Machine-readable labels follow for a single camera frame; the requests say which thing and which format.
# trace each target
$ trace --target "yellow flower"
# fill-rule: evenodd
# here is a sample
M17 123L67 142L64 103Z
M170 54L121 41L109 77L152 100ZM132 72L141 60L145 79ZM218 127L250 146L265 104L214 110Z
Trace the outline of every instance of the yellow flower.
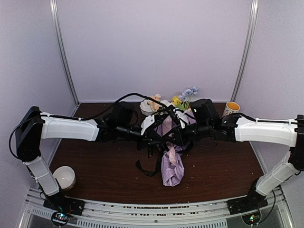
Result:
M174 96L174 97L172 98L172 103L173 103L175 106L177 106L177 104L181 104L182 101L181 101L177 96Z

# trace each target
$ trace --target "wooden table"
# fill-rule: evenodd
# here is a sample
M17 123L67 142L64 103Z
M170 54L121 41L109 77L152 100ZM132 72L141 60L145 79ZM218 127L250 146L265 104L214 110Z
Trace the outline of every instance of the wooden table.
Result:
M81 104L75 116L88 117L109 105ZM217 103L215 107L222 114L224 104ZM60 166L72 167L77 182L66 195L87 200L167 204L246 195L252 181L263 175L250 144L219 142L213 145L210 139L204 139L182 155L185 175L175 187L163 186L160 173L148 177L136 168L135 162L140 159L144 169L154 170L157 154L148 159L147 150L137 151L135 142L63 139L50 168L53 172Z

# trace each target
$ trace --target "purple cloth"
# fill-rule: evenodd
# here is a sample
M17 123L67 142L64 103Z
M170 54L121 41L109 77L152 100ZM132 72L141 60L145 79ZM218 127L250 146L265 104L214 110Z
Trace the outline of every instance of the purple cloth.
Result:
M173 146L163 155L161 162L161 176L164 186L174 187L178 185L184 176L185 168L181 156L175 152Z
M189 123L193 124L195 123L195 120L189 119ZM162 136L170 131L174 126L175 123L172 122L171 117L168 116L163 121L162 125L155 130L159 135ZM180 183L185 171L185 168L181 161L181 156L178 152L185 150L188 145L177 146L173 145L172 143L167 143L167 146L169 148L169 151L164 153L161 160L162 183L164 186L174 187Z

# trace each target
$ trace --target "orange mug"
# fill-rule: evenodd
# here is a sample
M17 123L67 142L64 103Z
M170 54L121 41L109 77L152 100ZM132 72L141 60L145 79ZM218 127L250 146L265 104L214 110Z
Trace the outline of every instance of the orange mug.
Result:
M229 101L226 103L226 107L224 109L223 116L229 115L231 113L238 113L239 112L239 105L233 101Z

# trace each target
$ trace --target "light purple wall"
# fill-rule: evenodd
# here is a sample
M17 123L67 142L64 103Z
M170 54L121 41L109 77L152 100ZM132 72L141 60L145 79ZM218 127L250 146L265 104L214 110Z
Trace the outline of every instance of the light purple wall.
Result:
M171 99L193 85L200 87L199 98L231 98L250 0L57 4L80 101L113 101L130 92Z
M256 32L240 92L253 117L289 119L304 114L304 1L260 1ZM255 143L271 169L288 148ZM282 185L296 227L303 227L304 177Z
M8 150L11 130L32 106L71 115L74 104L60 61L49 0L0 0L0 221L14 228L32 183ZM55 140L44 141L46 160Z

